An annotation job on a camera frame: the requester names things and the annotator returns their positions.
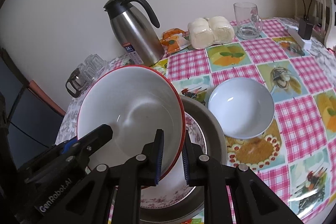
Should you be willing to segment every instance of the screw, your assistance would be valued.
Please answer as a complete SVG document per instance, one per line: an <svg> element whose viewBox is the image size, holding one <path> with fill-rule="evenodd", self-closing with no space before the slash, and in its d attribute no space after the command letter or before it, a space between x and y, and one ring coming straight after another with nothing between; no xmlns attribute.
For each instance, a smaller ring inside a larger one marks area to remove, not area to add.
<svg viewBox="0 0 336 224"><path fill-rule="evenodd" d="M74 158L74 156L67 157L66 161L72 161Z"/></svg>
<svg viewBox="0 0 336 224"><path fill-rule="evenodd" d="M146 155L144 154L139 154L135 157L138 161L143 161L146 159Z"/></svg>
<svg viewBox="0 0 336 224"><path fill-rule="evenodd" d="M200 155L199 160L201 160L201 161L208 161L209 160L209 156L208 155Z"/></svg>
<svg viewBox="0 0 336 224"><path fill-rule="evenodd" d="M100 164L96 167L98 172L104 172L107 169L106 164Z"/></svg>
<svg viewBox="0 0 336 224"><path fill-rule="evenodd" d="M246 172L249 169L249 167L246 164L239 164L238 169L242 172Z"/></svg>

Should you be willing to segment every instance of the red rim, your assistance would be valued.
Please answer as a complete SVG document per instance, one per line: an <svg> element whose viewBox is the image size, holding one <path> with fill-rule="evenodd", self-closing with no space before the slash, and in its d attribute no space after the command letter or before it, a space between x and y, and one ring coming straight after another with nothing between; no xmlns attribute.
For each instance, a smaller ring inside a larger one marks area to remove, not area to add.
<svg viewBox="0 0 336 224"><path fill-rule="evenodd" d="M123 67L119 67L119 68L116 68L116 69L113 69L109 72L107 72L106 74L104 74L103 76L99 77L99 79L97 80L96 83L94 83L92 85L92 87L90 87L90 89L88 90L88 92L86 93L85 97L88 95L88 93L90 92L90 90L95 86L95 84L98 83L98 81L100 79L102 79L103 77L105 77L106 75L108 75L109 73L115 71L115 70L118 70L118 69L122 69L122 68L126 68L126 67L141 67L141 68L145 68L145 69L149 69L149 70L152 70L153 72L155 72L156 74L160 75L168 84L169 86L172 88L172 90L174 91L176 97L177 97L177 100L178 100L178 103L180 105L180 109L181 109L181 115L182 115L182 136L181 136L181 142L180 142L180 146L178 148L178 151L177 151L177 155L175 156L172 164L169 166L169 168L167 169L167 171L162 175L160 176L160 180L162 180L169 172L170 170L174 167L174 165L176 164L180 154L181 154L181 151L182 151L182 148L183 148L183 143L184 143L184 138L185 138L185 117L184 117L184 107L183 107L183 104L182 104L182 100L179 96L179 94L177 93L176 89L174 88L174 86L172 85L172 83L166 78L164 77L161 73L157 72L156 70L152 69L152 68L148 68L146 66L142 66L142 65L127 65L127 66L123 66ZM79 118L79 114L81 112L81 109L82 109L82 105L83 105L83 102L79 108L79 112L78 112L78 116L77 116L77 126L76 126L76 136L77 136L77 139L78 139L78 118Z"/></svg>

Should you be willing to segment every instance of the power strip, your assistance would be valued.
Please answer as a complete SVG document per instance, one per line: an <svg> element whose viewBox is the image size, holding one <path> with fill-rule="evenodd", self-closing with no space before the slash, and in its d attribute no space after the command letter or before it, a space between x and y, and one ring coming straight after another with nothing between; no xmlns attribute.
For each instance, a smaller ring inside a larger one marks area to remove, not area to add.
<svg viewBox="0 0 336 224"><path fill-rule="evenodd" d="M297 27L288 27L288 33L295 39L295 41L300 45L304 50L310 50L311 48L311 39L305 40L298 34Z"/></svg>

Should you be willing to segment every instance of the round table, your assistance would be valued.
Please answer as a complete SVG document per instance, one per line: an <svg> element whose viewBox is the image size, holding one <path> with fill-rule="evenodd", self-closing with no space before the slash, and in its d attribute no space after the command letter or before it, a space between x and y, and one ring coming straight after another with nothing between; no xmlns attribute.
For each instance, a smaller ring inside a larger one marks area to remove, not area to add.
<svg viewBox="0 0 336 224"><path fill-rule="evenodd" d="M248 164L307 222L336 197L336 59L315 37L311 49L302 50L288 34L288 26L298 23L287 18L267 19L258 39L235 37L231 43L204 50L188 47L165 54L153 68L172 81L180 94L206 106L213 89L234 77L252 78L272 91L275 117L257 140L263 142L259 154L248 154L256 148L252 141L226 137L228 165ZM115 58L105 71L130 62L127 55ZM274 80L274 75L281 74L290 79L285 88L280 78ZM86 92L69 105L56 144L75 136ZM190 221L203 222L203 213Z"/></svg>

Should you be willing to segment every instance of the gray basin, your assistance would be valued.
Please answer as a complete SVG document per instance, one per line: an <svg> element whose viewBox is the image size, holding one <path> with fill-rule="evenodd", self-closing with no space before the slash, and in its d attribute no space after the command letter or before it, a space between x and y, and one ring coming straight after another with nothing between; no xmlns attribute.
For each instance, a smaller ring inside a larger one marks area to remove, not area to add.
<svg viewBox="0 0 336 224"><path fill-rule="evenodd" d="M201 127L208 148L208 155L226 164L227 151L223 130L214 115L201 103L181 95L184 111ZM181 223L196 216L204 208L204 189L196 187L179 203L162 209L140 209L140 223Z"/></svg>

